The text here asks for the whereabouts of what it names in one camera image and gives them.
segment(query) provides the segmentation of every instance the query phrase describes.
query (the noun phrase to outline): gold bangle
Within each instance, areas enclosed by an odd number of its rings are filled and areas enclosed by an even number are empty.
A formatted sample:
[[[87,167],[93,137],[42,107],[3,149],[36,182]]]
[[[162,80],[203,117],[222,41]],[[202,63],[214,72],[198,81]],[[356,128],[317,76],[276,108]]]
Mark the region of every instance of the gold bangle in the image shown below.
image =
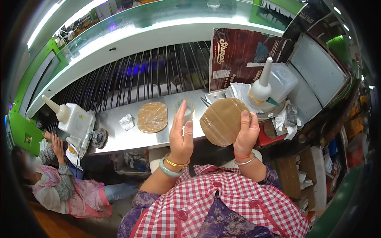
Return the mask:
[[[184,167],[184,166],[189,165],[190,162],[191,162],[191,160],[189,160],[186,164],[179,165],[179,164],[176,164],[176,163],[173,163],[173,162],[169,161],[169,160],[167,159],[167,157],[168,157],[169,155],[170,155],[170,153],[166,154],[166,155],[164,156],[164,159],[165,159],[165,161],[168,162],[168,164],[170,164],[170,165],[172,165],[172,166],[181,166],[181,167]]]

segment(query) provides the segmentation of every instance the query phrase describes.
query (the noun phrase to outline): pink apron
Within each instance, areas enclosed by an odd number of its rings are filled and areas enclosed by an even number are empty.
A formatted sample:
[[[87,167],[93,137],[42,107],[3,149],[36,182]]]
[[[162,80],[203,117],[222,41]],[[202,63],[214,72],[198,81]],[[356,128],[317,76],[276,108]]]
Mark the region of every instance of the pink apron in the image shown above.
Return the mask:
[[[309,220],[277,188],[260,185],[233,173],[206,173],[218,169],[212,165],[188,168],[174,188],[147,208],[134,226],[130,237],[196,237],[219,191],[221,201],[255,225],[265,226],[282,237],[304,237]]]
[[[33,191],[34,196],[45,186],[53,187],[61,181],[58,170],[51,166],[41,166],[38,169],[43,171],[49,181],[40,184]],[[67,201],[69,214],[76,218],[102,218],[111,215],[112,208],[104,193],[104,184],[94,180],[75,179],[75,191],[73,197]]]

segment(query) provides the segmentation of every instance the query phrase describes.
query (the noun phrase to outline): bracelet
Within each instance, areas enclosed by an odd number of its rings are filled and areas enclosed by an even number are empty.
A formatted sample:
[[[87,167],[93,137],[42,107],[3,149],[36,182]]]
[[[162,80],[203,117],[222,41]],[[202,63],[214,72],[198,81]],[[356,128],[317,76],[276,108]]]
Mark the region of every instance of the bracelet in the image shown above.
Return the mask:
[[[254,155],[254,157],[253,157],[251,160],[249,160],[249,161],[247,161],[247,162],[245,162],[245,163],[237,163],[236,160],[234,160],[234,163],[235,163],[236,165],[246,165],[246,164],[252,162],[253,160],[255,160],[255,158],[257,158],[257,156]]]
[[[174,163],[174,162],[169,161],[169,160],[167,159],[167,157],[168,157],[169,155],[170,155],[170,153],[166,154],[166,155],[164,156],[164,159],[165,159],[165,161],[168,162],[168,164],[170,164],[170,165],[172,165],[172,166],[181,166],[181,167],[184,167],[184,166],[189,165],[190,162],[191,162],[191,160],[189,160],[187,163],[185,163],[185,164],[183,164],[183,165],[179,165],[179,164],[176,164],[176,163]]]
[[[180,177],[184,171],[183,170],[181,170],[180,172],[170,171],[167,167],[165,167],[164,159],[165,159],[165,157],[161,158],[160,166],[159,166],[160,169],[163,171],[163,173],[167,176],[170,176],[170,177]]]
[[[238,159],[246,159],[246,158],[249,158],[251,156],[251,152],[248,156],[245,156],[245,157],[239,157],[234,151],[233,151],[233,154],[235,157],[237,157]]]

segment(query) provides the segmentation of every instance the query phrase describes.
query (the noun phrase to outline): metal grill slats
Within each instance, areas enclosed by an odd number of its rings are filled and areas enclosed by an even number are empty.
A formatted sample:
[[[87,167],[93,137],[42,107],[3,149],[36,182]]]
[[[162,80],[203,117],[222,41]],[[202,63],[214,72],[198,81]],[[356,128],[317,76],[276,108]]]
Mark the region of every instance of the metal grill slats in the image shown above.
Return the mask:
[[[57,93],[58,104],[76,103],[99,113],[137,101],[208,87],[209,42],[169,45],[126,56],[76,80]],[[57,128],[49,108],[43,129]]]

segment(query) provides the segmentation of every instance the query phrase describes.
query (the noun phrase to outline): purple floral sleeve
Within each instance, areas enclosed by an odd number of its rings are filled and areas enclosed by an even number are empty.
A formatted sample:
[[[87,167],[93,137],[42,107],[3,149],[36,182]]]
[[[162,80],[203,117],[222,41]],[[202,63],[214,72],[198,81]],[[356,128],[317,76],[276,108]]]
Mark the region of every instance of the purple floral sleeve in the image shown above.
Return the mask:
[[[134,197],[134,200],[132,201],[132,210],[124,216],[122,222],[120,223],[117,237],[129,237],[140,215],[143,213],[145,209],[149,208],[159,197],[160,195],[154,193],[138,191]]]
[[[276,187],[279,190],[282,190],[282,187],[280,186],[280,184],[278,184],[279,178],[278,178],[277,172],[275,170],[270,169],[270,163],[265,163],[265,165],[266,165],[266,177],[264,178],[264,180],[260,181],[259,184],[271,185]]]

